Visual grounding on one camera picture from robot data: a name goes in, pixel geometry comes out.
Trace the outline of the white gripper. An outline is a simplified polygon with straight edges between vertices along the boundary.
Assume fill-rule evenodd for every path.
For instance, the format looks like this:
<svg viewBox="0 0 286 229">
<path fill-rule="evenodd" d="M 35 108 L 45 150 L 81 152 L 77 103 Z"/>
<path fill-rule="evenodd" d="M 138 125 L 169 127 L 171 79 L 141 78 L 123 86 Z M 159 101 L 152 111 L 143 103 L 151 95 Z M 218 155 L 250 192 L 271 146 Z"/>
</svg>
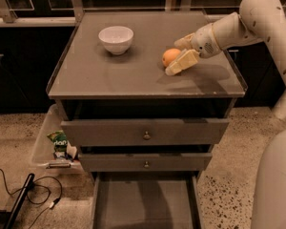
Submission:
<svg viewBox="0 0 286 229">
<path fill-rule="evenodd" d="M 221 49 L 215 40 L 212 24 L 176 40 L 174 45 L 183 51 L 168 67 L 165 67 L 166 75 L 176 75 L 187 70 L 198 63 L 199 56 L 210 58 L 221 53 Z"/>
</svg>

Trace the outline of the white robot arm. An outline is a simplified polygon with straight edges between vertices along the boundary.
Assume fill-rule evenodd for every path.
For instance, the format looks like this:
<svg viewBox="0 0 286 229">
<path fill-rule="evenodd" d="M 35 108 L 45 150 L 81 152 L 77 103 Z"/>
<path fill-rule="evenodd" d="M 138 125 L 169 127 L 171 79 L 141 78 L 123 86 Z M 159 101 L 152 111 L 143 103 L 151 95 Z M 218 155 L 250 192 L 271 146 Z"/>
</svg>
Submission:
<svg viewBox="0 0 286 229">
<path fill-rule="evenodd" d="M 267 46 L 286 87 L 286 16 L 279 0 L 242 0 L 238 12 L 175 41 L 181 53 L 166 67 L 166 74 L 178 74 L 200 58 L 257 41 Z M 276 103 L 276 115 L 286 116 L 286 90 Z M 286 229 L 286 130 L 272 139 L 259 162 L 251 229 Z"/>
</svg>

